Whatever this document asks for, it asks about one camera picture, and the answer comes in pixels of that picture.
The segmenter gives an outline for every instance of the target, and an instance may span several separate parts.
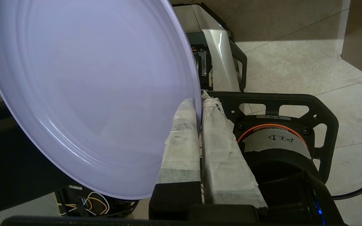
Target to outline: tiled floor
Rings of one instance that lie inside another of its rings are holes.
[[[340,58],[349,0],[173,0],[207,4],[234,32],[248,57],[246,92],[317,96],[339,120],[332,194],[362,186],[362,72]],[[246,113],[264,108],[247,106]],[[302,113],[287,109],[287,116]],[[148,199],[133,213],[147,219]],[[362,225],[362,195],[337,201],[349,225]]]

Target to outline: black bracket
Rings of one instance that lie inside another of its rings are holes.
[[[208,91],[212,97],[217,97],[222,103],[226,117],[234,123],[234,134],[238,138],[244,131],[237,130],[236,126],[242,121],[257,120],[257,116],[246,116],[239,108],[241,104],[263,104],[266,106],[267,119],[272,122],[286,124],[286,120],[279,116],[279,110],[282,105],[301,105],[307,106],[309,111],[299,119],[291,117],[291,121],[300,124],[303,128],[313,128],[319,124],[327,126],[326,136],[322,147],[309,147],[313,150],[311,156],[313,159],[320,160],[319,174],[323,183],[326,183],[329,177],[332,164],[333,151],[337,138],[339,122],[336,116],[315,96],[307,94],[274,94],[274,93],[237,93],[237,92],[218,92]]]

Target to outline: screw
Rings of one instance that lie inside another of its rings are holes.
[[[240,124],[237,125],[237,128],[239,130],[244,130],[245,127],[244,127],[244,125],[242,123],[240,123]]]
[[[310,128],[304,128],[303,129],[303,134],[304,135],[309,135],[311,133],[311,129]]]

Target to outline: white plate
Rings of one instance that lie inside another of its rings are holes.
[[[194,97],[201,116],[166,0],[0,1],[0,92],[59,169],[120,199],[151,195],[178,105]]]

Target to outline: orange ring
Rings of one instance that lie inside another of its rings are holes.
[[[287,127],[287,126],[283,126],[283,125],[280,125],[280,124],[273,124],[273,123],[267,123],[267,124],[261,124],[261,125],[257,125],[257,126],[254,126],[252,127],[251,129],[245,131],[241,136],[240,138],[238,138],[237,140],[237,143],[240,144],[240,142],[243,140],[243,138],[245,138],[245,135],[247,135],[247,133],[253,131],[254,129],[257,129],[257,128],[260,128],[260,127],[264,127],[264,126],[276,126],[276,127],[281,127],[281,128],[284,128],[286,129],[287,131],[289,131],[290,133],[293,133],[294,135],[298,136],[300,138],[300,140],[305,144],[305,146],[308,148],[305,140],[303,139],[303,137],[297,133],[296,131],[294,131],[293,129]]]

